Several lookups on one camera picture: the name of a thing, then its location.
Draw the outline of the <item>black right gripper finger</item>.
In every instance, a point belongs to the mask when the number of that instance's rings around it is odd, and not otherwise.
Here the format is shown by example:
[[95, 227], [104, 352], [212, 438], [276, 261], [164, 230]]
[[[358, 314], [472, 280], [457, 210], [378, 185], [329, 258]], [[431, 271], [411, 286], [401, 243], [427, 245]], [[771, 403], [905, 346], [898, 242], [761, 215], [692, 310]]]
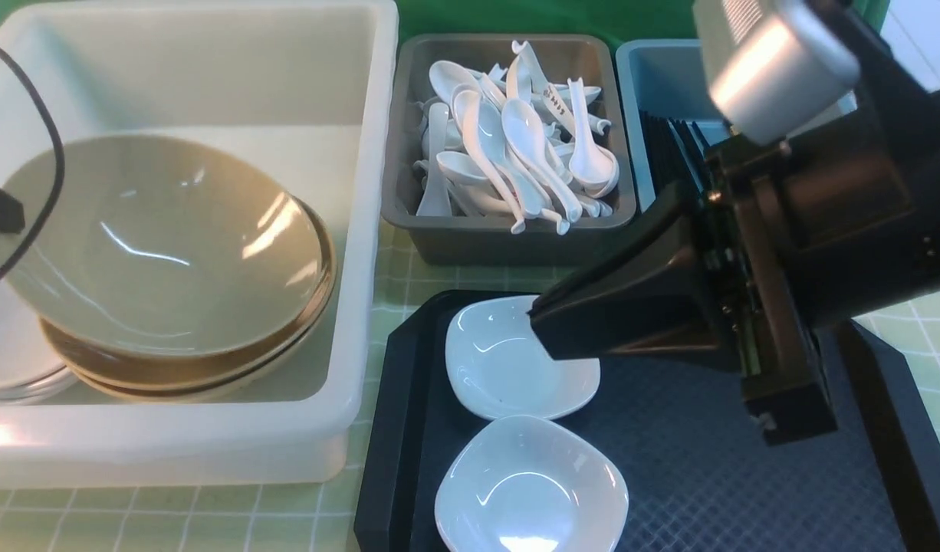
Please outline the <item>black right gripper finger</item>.
[[555, 360], [716, 349], [716, 298], [698, 244], [700, 192], [671, 182], [604, 254], [533, 301], [534, 335]]

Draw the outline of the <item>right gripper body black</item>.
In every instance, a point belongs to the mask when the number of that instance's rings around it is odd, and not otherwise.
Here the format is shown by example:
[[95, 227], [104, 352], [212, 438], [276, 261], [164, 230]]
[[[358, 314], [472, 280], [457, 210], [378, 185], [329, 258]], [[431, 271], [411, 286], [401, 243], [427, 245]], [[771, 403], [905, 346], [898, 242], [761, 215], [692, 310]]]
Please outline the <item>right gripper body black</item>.
[[940, 90], [849, 1], [804, 2], [856, 56], [859, 83], [783, 139], [758, 146], [733, 127], [708, 155], [746, 292], [744, 404], [771, 445], [836, 429], [814, 331], [940, 292]]

